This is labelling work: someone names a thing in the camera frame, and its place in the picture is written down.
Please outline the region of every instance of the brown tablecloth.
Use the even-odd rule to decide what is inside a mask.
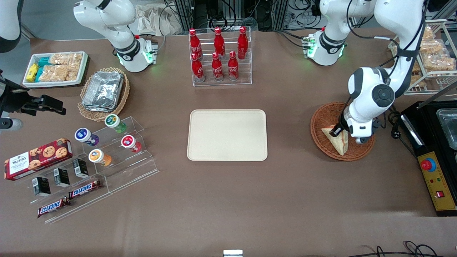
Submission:
[[[35,218],[25,185],[1,180],[0,252],[197,257],[243,249],[247,257],[341,257],[369,252],[363,245],[404,250],[402,241],[413,240],[455,255],[457,218],[434,217],[417,161],[390,137],[390,128],[377,133],[366,158],[350,163],[328,158],[311,139],[313,112],[324,103],[345,101],[350,74],[385,61],[387,42],[350,35],[340,60],[322,67],[303,59],[302,51],[278,34],[255,32],[253,39],[253,84],[213,89],[192,87],[187,36],[168,37],[156,65],[127,73],[131,91],[121,113],[144,126],[142,135],[160,172],[51,225]],[[31,43],[33,53],[86,51],[89,74],[110,66],[123,69],[107,40]],[[67,115],[14,115],[24,128],[0,135],[0,157],[72,138],[81,126],[102,128],[79,114],[79,93],[80,88],[33,91],[64,101]],[[402,110],[416,100],[403,96],[396,106]],[[194,109],[264,110],[266,161],[188,160]]]

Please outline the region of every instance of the walkers cookie box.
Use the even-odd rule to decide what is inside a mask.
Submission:
[[[5,161],[5,179],[18,180],[73,156],[70,141],[58,139]]]

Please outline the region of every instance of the bottle cap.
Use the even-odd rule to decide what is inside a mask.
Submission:
[[[121,119],[116,114],[110,114],[105,118],[105,125],[109,128],[115,128],[119,126]]]
[[[105,154],[100,149],[93,149],[89,153],[89,160],[94,163],[101,162],[101,160],[103,160],[103,157],[105,157]]]
[[[127,149],[134,147],[136,142],[135,138],[131,135],[126,135],[121,140],[122,146]]]
[[[86,128],[80,128],[74,133],[74,138],[79,142],[86,142],[89,140],[92,133]]]

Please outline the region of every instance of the clear acrylic display stand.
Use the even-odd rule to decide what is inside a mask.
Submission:
[[[203,73],[205,74],[204,82],[195,82],[195,75],[192,72],[192,83],[194,86],[228,86],[228,85],[242,85],[242,84],[252,84],[252,35],[251,28],[246,27],[246,36],[248,37],[248,52],[246,53],[246,58],[244,60],[238,59],[238,36],[239,36],[239,26],[227,28],[226,31],[222,32],[222,37],[225,41],[225,59],[221,60],[222,70],[224,73],[224,80],[217,82],[213,77],[213,68],[211,63],[213,62],[213,53],[214,51],[214,32],[211,28],[202,28],[195,29],[197,32],[197,37],[200,39],[200,44],[202,45],[203,60],[201,61],[203,66]],[[238,60],[238,70],[239,78],[236,81],[231,81],[229,79],[229,53],[230,51],[235,51],[237,53]],[[190,44],[189,44],[189,53],[192,53]]]
[[[124,133],[118,134],[115,130],[108,127],[95,131],[93,134],[100,138],[99,143],[95,147],[83,143],[83,153],[73,153],[72,159],[63,161],[16,181],[16,184],[28,183],[27,188],[28,194],[30,195],[30,203],[36,205],[38,209],[56,202],[64,196],[68,197],[68,192],[87,185],[96,179],[100,179],[103,187],[75,197],[70,200],[70,206],[62,207],[53,212],[44,214],[40,217],[40,219],[44,220],[44,223],[54,223],[61,220],[74,212],[82,210],[103,198],[159,172],[155,165],[154,158],[147,151],[143,137],[139,133],[144,130],[143,127],[141,127],[132,117],[128,117],[122,121],[127,125],[127,130]],[[142,148],[138,153],[133,153],[129,149],[125,149],[121,146],[121,139],[127,134],[132,135],[141,143]],[[88,154],[93,149],[101,149],[106,155],[110,155],[112,157],[111,164],[103,167],[98,163],[90,162]],[[86,162],[89,177],[80,178],[75,176],[73,160],[76,158]],[[68,172],[71,183],[70,186],[59,187],[55,185],[53,176],[53,170],[55,168],[61,168]],[[51,188],[50,195],[45,197],[35,196],[33,193],[32,179],[36,177],[45,177],[48,179]]]

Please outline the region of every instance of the round wicker basket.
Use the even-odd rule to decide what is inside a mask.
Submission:
[[[375,135],[373,135],[368,142],[362,145],[356,143],[355,138],[349,136],[348,150],[343,156],[341,156],[321,130],[323,127],[337,124],[338,117],[344,107],[344,102],[331,102],[317,109],[311,118],[311,135],[317,147],[319,147],[319,149],[321,149],[326,155],[340,161],[356,161],[365,157],[371,149],[373,149]]]
[[[86,110],[83,106],[83,103],[79,102],[78,110],[80,111],[81,115],[84,116],[85,118],[88,118],[90,120],[97,121],[97,122],[104,122],[106,116],[108,116],[109,114],[112,114],[112,113],[119,114],[121,112],[121,110],[124,108],[125,102],[127,101],[128,93],[130,92],[130,83],[128,82],[128,78],[125,75],[125,73],[118,68],[113,68],[113,67],[103,68],[99,71],[119,72],[120,74],[122,74],[124,76],[124,82],[122,84],[122,91],[121,91],[121,94],[119,95],[119,102],[117,103],[116,109],[112,112],[93,112],[93,111]],[[84,98],[84,95],[86,94],[86,91],[87,91],[87,87],[89,86],[90,81],[92,80],[93,76],[94,75],[90,76],[90,78],[84,84],[84,87],[81,90],[81,94],[80,94],[81,100]]]

